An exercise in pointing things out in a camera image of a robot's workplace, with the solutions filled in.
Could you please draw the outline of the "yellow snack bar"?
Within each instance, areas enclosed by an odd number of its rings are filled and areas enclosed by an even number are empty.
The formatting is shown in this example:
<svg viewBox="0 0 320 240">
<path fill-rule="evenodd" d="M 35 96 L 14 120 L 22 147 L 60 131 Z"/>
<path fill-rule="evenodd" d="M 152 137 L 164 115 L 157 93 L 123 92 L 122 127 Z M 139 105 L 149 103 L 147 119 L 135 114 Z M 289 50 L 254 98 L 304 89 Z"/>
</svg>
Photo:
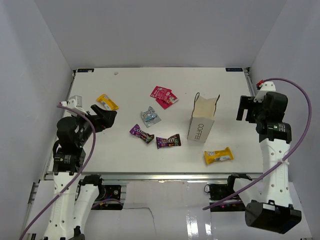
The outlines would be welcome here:
<svg viewBox="0 0 320 240">
<path fill-rule="evenodd" d="M 96 101 L 98 103 L 101 103 L 108 111 L 114 111 L 119 109 L 119 107 L 106 94 L 100 95 L 96 99 Z"/>
<path fill-rule="evenodd" d="M 210 165 L 215 162 L 224 162 L 234 160 L 234 156 L 229 147 L 226 147 L 223 150 L 216 151 L 205 151 L 204 159 L 207 165 Z"/>
</svg>

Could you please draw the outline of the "brown m&m packet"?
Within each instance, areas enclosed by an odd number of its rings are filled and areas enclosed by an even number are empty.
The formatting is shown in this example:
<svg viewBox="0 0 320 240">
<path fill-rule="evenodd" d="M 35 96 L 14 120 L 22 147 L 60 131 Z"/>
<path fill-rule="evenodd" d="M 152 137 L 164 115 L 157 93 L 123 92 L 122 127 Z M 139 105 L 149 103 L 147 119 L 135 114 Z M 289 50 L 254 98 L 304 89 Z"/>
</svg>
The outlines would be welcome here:
<svg viewBox="0 0 320 240">
<path fill-rule="evenodd" d="M 169 138 L 156 137 L 156 145 L 158 149 L 181 146 L 181 138 L 177 133 Z"/>
</svg>

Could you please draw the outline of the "purple m&m packet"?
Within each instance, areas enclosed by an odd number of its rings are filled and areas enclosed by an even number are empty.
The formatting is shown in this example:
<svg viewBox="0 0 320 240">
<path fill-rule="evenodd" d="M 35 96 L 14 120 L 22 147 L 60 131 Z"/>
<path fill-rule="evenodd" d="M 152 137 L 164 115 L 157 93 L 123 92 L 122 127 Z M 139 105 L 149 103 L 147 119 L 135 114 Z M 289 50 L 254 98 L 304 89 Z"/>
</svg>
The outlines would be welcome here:
<svg viewBox="0 0 320 240">
<path fill-rule="evenodd" d="M 145 143 L 149 144 L 154 138 L 154 134 L 144 132 L 138 124 L 136 124 L 130 131 L 130 134 L 142 139 Z"/>
</svg>

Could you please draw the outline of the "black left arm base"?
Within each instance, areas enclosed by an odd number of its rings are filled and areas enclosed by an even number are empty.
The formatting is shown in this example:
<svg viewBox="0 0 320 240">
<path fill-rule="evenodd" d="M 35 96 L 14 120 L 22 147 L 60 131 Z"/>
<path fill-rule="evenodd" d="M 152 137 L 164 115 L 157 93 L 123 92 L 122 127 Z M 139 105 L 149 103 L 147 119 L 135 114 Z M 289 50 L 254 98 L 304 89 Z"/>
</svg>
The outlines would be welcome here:
<svg viewBox="0 0 320 240">
<path fill-rule="evenodd" d="M 104 204 L 104 203 L 119 203 L 121 197 L 121 186 L 120 185 L 93 185 L 86 184 L 82 185 L 79 190 L 78 197 L 75 201 L 78 203 L 89 203 L 94 204 Z"/>
</svg>

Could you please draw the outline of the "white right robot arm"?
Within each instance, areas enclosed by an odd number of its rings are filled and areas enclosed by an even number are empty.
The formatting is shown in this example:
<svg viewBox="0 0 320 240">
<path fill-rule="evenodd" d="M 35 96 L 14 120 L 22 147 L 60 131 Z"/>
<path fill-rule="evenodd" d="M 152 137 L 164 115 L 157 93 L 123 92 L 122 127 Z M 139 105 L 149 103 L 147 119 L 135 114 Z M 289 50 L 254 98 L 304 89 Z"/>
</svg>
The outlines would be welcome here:
<svg viewBox="0 0 320 240">
<path fill-rule="evenodd" d="M 245 206 L 247 226 L 278 234 L 285 234 L 302 220 L 302 212 L 294 209 L 289 191 L 289 163 L 283 158 L 289 153 L 291 126 L 283 122 L 288 105 L 286 95 L 268 91 L 262 100 L 241 96 L 236 119 L 256 125 L 259 145 L 262 151 L 263 190 L 254 186 L 244 190 L 239 182 L 232 182 L 225 188 L 226 195 L 241 199 Z"/>
</svg>

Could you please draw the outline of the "pink candy packet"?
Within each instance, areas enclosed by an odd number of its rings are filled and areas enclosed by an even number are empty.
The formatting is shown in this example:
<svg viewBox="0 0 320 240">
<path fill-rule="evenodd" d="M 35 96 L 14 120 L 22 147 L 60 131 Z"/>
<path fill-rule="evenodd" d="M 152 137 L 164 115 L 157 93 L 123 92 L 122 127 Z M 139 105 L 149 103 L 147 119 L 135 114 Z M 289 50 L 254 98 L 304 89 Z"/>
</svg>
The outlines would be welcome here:
<svg viewBox="0 0 320 240">
<path fill-rule="evenodd" d="M 171 92 L 167 98 L 167 100 L 156 99 L 155 101 L 164 109 L 166 110 L 174 103 L 176 103 L 179 99 Z"/>
<path fill-rule="evenodd" d="M 172 90 L 165 88 L 165 87 L 161 87 L 161 86 L 156 86 L 152 93 L 150 94 L 150 97 L 155 98 L 155 99 L 159 99 L 162 101 L 166 101 L 171 94 Z"/>
</svg>

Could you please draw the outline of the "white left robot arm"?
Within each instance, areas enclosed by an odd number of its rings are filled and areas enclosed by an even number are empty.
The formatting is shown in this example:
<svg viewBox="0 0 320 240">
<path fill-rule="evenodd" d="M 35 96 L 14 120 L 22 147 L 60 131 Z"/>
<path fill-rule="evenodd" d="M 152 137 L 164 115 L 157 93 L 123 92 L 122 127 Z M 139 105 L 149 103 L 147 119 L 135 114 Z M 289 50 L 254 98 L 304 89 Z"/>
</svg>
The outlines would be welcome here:
<svg viewBox="0 0 320 240">
<path fill-rule="evenodd" d="M 90 137 L 111 128 L 115 110 L 103 110 L 92 105 L 94 115 L 72 110 L 71 116 L 57 122 L 57 141 L 53 147 L 54 197 L 45 240 L 83 240 L 85 225 L 95 200 L 105 196 L 106 187 L 98 174 L 81 178 L 91 155 L 84 145 Z"/>
</svg>

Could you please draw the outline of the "silver blue snack packet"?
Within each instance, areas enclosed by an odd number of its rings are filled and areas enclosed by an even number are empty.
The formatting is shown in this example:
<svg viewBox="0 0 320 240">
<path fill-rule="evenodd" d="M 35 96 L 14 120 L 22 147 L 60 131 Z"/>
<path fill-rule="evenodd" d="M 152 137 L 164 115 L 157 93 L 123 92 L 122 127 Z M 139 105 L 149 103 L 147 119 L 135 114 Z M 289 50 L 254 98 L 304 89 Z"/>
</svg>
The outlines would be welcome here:
<svg viewBox="0 0 320 240">
<path fill-rule="evenodd" d="M 141 111 L 140 117 L 147 128 L 161 121 L 161 118 L 159 117 L 158 113 L 151 106 L 148 107 L 147 111 Z"/>
</svg>

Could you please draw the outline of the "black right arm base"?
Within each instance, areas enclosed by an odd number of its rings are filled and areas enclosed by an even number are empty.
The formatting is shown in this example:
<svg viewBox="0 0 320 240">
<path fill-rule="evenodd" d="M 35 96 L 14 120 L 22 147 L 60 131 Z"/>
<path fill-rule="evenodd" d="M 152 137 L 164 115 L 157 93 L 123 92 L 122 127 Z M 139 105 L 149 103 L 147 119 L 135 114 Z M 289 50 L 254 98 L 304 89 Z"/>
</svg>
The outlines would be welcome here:
<svg viewBox="0 0 320 240">
<path fill-rule="evenodd" d="M 230 192 L 227 188 L 226 184 L 206 184 L 204 186 L 204 192 L 209 195 L 209 204 L 213 204 L 228 195 L 230 195 L 232 192 Z M 245 205 L 240 202 L 240 197 L 235 196 L 225 202 L 223 205 L 215 206 L 210 209 L 212 213 L 217 212 L 244 212 L 246 209 Z"/>
</svg>

